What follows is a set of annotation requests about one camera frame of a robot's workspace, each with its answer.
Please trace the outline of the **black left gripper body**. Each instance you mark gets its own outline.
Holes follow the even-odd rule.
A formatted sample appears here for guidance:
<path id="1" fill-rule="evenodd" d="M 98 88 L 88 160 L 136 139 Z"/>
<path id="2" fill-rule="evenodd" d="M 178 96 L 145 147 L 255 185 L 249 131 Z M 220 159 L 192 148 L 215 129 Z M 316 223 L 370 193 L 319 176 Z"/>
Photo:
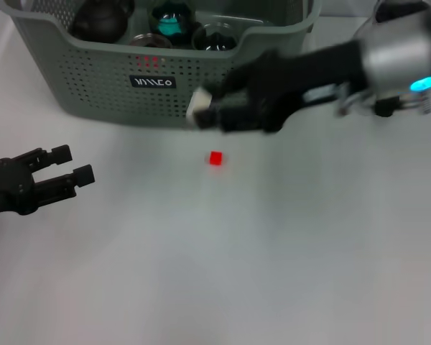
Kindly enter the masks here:
<path id="1" fill-rule="evenodd" d="M 11 158 L 0 159 L 0 213 L 26 216 L 36 210 L 34 179 L 29 167 Z"/>

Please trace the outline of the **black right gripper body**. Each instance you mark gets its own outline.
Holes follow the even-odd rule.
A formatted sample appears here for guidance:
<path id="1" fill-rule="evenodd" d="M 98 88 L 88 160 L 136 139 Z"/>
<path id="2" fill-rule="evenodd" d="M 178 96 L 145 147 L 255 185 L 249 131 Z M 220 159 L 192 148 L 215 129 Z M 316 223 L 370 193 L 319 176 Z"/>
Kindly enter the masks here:
<path id="1" fill-rule="evenodd" d="M 355 40 L 291 58 L 270 50 L 233 69 L 223 81 L 249 85 L 256 104 L 247 107 L 261 117 L 266 133 L 278 132 L 294 112 L 306 107 L 307 91 L 342 83 L 355 91 L 367 87 L 362 49 Z"/>

